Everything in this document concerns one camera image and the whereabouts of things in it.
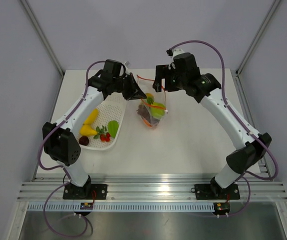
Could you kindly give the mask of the purple grape bunch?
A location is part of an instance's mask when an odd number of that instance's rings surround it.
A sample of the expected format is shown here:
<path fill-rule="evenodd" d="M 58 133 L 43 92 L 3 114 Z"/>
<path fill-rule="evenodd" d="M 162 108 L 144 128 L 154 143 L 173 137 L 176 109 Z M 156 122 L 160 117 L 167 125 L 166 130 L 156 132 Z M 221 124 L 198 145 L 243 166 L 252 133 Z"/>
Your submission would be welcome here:
<path fill-rule="evenodd" d="M 156 119 L 156 118 L 151 116 L 149 110 L 147 109 L 147 107 L 145 105 L 140 104 L 138 106 L 137 114 L 140 116 L 140 118 L 142 120 L 146 119 L 151 124 L 157 125 L 160 122 L 159 119 Z"/>

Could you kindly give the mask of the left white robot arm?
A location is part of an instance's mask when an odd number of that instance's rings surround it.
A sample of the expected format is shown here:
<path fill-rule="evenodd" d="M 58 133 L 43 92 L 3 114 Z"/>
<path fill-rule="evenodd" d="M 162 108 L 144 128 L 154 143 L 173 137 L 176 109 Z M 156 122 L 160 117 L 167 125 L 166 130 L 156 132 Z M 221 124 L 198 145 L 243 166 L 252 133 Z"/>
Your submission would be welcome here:
<path fill-rule="evenodd" d="M 103 60 L 102 64 L 103 68 L 95 75 L 85 77 L 84 91 L 68 112 L 56 122 L 43 125 L 43 140 L 37 154 L 43 170 L 47 167 L 41 163 L 42 153 L 57 162 L 56 168 L 62 169 L 68 178 L 64 187 L 73 190 L 80 199 L 88 198 L 92 192 L 91 177 L 78 160 L 81 147 L 77 137 L 87 117 L 113 93 L 122 94 L 126 101 L 146 98 L 125 64 L 112 59 Z"/>

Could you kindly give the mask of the clear zip top bag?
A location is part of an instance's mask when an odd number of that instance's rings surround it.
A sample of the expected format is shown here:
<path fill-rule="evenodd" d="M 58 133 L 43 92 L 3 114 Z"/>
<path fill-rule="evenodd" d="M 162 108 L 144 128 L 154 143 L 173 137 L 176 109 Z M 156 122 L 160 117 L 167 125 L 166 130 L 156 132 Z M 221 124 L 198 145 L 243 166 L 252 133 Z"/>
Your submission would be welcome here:
<path fill-rule="evenodd" d="M 136 113 L 139 119 L 149 128 L 155 129 L 168 113 L 166 105 L 166 91 L 161 85 L 161 91 L 156 92 L 153 88 L 154 80 L 136 75 L 136 81 L 146 98 L 141 99 Z"/>

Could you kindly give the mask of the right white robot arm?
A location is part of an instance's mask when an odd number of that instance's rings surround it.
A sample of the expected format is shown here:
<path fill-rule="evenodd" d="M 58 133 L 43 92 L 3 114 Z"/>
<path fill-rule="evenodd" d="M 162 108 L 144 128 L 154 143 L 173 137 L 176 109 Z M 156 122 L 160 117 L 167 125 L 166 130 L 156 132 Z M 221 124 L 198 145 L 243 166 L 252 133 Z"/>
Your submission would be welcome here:
<path fill-rule="evenodd" d="M 224 96 L 223 85 L 211 73 L 201 74 L 193 54 L 182 52 L 173 55 L 171 64 L 157 65 L 153 89 L 184 90 L 214 116 L 232 141 L 235 151 L 226 157 L 226 165 L 210 181 L 210 192 L 215 198 L 226 195 L 228 188 L 266 154 L 271 136 L 261 134 L 236 111 Z"/>

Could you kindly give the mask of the orange green mango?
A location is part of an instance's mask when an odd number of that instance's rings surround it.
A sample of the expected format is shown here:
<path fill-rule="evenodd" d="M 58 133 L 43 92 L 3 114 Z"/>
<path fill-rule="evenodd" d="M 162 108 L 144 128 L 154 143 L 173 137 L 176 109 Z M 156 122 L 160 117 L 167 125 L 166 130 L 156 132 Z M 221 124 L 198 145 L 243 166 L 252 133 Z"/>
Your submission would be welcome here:
<path fill-rule="evenodd" d="M 144 99 L 144 101 L 148 104 L 148 105 L 152 105 L 155 101 L 155 97 L 153 94 L 147 92 L 146 94 L 146 99 Z"/>

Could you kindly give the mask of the orange fruit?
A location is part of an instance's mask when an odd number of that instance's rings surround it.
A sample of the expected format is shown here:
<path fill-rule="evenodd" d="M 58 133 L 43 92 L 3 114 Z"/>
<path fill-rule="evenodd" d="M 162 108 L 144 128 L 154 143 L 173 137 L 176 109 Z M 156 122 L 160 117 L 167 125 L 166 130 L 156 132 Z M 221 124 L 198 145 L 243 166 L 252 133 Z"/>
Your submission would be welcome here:
<path fill-rule="evenodd" d="M 148 127 L 148 128 L 155 128 L 156 125 L 155 124 L 151 124 L 149 121 L 147 121 L 146 119 L 142 120 L 144 122 L 144 124 Z"/>

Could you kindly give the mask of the green apple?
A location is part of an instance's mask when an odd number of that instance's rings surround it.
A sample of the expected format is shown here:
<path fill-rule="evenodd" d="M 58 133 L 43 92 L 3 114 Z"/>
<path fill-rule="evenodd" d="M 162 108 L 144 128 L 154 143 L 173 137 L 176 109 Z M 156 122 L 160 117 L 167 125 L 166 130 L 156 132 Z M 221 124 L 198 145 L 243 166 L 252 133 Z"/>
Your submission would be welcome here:
<path fill-rule="evenodd" d="M 151 104 L 150 113 L 155 119 L 162 119 L 165 115 L 165 105 L 159 102 L 154 102 Z"/>

